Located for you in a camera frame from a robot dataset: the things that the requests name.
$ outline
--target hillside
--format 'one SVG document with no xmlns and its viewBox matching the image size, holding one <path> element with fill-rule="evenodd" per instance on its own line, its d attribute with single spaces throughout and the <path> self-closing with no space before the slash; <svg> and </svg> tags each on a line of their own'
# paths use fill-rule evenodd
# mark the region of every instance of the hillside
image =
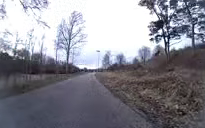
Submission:
<svg viewBox="0 0 205 128">
<path fill-rule="evenodd" d="M 169 62 L 159 56 L 137 70 L 104 72 L 97 78 L 159 126 L 205 127 L 200 114 L 205 111 L 205 49 L 172 51 Z"/>
</svg>

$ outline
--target dirt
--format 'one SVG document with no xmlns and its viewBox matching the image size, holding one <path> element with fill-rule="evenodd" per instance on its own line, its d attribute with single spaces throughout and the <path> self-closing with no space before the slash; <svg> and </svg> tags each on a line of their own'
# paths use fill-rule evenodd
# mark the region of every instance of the dirt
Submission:
<svg viewBox="0 0 205 128">
<path fill-rule="evenodd" d="M 140 69 L 96 76 L 114 95 L 161 127 L 196 127 L 195 117 L 201 118 L 205 110 L 204 71 Z"/>
</svg>

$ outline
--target lamp post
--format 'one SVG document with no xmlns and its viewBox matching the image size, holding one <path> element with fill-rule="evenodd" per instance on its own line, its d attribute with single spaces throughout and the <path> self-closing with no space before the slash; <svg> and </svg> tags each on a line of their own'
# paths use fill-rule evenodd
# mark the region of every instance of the lamp post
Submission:
<svg viewBox="0 0 205 128">
<path fill-rule="evenodd" d="M 97 50 L 98 53 L 98 68 L 97 68 L 97 72 L 99 72 L 99 67 L 100 67 L 100 50 Z"/>
</svg>

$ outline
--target sky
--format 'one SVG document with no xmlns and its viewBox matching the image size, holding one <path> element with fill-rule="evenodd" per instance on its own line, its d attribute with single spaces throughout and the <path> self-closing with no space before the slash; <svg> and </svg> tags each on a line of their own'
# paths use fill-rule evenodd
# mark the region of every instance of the sky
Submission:
<svg viewBox="0 0 205 128">
<path fill-rule="evenodd" d="M 5 20 L 0 20 L 0 31 L 8 29 L 25 38 L 26 33 L 34 28 L 34 34 L 39 39 L 45 34 L 45 52 L 54 57 L 57 26 L 73 11 L 79 11 L 86 21 L 85 33 L 88 38 L 80 55 L 74 58 L 76 65 L 80 68 L 97 68 L 98 56 L 101 65 L 106 51 L 111 51 L 113 58 L 123 53 L 128 61 L 132 61 L 140 47 L 149 46 L 153 49 L 155 46 L 149 41 L 147 27 L 154 17 L 146 8 L 138 6 L 138 2 L 139 0 L 51 0 L 49 7 L 41 13 L 42 20 L 50 26 L 45 28 L 36 23 L 31 13 L 24 13 L 19 3 L 7 1 L 8 14 Z M 35 45 L 35 51 L 38 51 L 38 43 Z M 65 60 L 64 54 L 61 53 L 59 57 Z"/>
</svg>

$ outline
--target asphalt road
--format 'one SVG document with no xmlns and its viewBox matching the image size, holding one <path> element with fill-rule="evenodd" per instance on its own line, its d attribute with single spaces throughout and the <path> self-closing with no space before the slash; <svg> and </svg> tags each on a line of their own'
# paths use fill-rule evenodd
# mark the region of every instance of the asphalt road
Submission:
<svg viewBox="0 0 205 128">
<path fill-rule="evenodd" d="M 92 73 L 0 100 L 0 128 L 152 127 Z"/>
</svg>

